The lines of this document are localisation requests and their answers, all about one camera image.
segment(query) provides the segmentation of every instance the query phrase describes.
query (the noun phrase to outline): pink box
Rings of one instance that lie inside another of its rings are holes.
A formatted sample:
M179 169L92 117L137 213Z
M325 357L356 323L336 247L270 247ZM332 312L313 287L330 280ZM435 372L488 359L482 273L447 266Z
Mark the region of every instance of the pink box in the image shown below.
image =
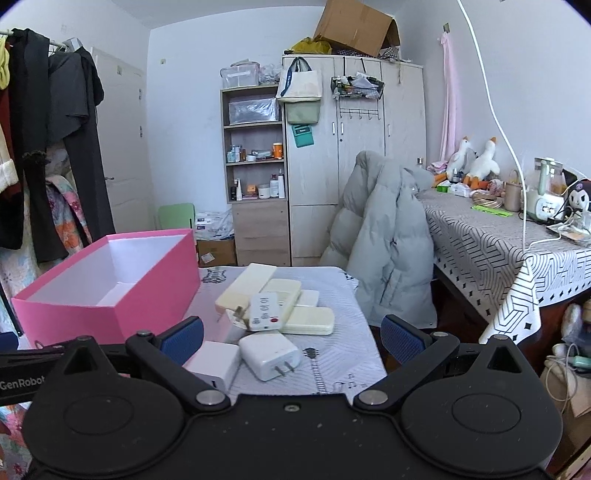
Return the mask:
M66 259L12 302L32 346L80 335L123 343L182 321L200 283L190 229L122 233Z

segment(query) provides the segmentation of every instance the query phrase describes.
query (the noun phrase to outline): wooden shelf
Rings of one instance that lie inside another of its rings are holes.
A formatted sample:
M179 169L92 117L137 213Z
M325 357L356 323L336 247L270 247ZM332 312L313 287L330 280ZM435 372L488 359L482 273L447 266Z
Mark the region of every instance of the wooden shelf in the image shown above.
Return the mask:
M240 95L258 95L260 93L268 93L277 91L279 85L255 85L251 87L235 87L222 89L222 93L228 96Z
M233 130L235 128L270 127L276 125L283 125L283 122L252 122L250 124L224 125L223 129Z
M227 167L242 167L246 165L260 165L261 163L285 163L285 159L270 158L269 160L256 160L256 161L234 161L232 163L226 163Z
M271 198L271 199L244 199L244 200L230 200L230 203L254 203L254 202L286 202L287 197L284 199L280 198Z

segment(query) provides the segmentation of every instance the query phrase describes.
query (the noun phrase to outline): guitar print bedsheet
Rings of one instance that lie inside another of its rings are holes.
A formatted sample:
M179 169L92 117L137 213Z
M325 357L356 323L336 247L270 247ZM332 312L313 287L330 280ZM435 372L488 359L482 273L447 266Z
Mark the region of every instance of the guitar print bedsheet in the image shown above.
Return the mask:
M193 301L193 309L204 321L219 317L213 302L238 277L244 267L201 268L202 284ZM344 393L349 401L386 372L378 349L357 301L357 281L336 267L280 267L274 278L299 280L302 288L320 292L320 307L335 313L332 335L286 335L300 348L301 362L285 377L260 381L242 362L230 389L232 402L238 394L310 395Z

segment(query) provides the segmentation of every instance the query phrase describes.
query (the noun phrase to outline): metal screw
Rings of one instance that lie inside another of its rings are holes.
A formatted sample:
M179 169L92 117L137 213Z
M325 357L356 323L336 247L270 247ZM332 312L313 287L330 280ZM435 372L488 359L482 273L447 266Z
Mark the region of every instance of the metal screw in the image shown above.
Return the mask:
M213 405L219 405L224 400L226 400L226 396L222 392L220 392L219 390L203 390L202 392L199 392L197 394L195 399L201 405L213 406Z
M382 405L388 401L388 395L381 390L365 390L359 394L359 400L366 405Z

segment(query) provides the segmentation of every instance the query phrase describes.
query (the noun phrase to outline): white remote control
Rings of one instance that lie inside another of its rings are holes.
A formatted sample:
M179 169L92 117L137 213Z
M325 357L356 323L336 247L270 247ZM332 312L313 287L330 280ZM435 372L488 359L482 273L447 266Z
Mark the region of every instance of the white remote control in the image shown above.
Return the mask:
M279 330L283 325L279 321L281 308L277 293L267 291L251 297L249 327L252 332Z

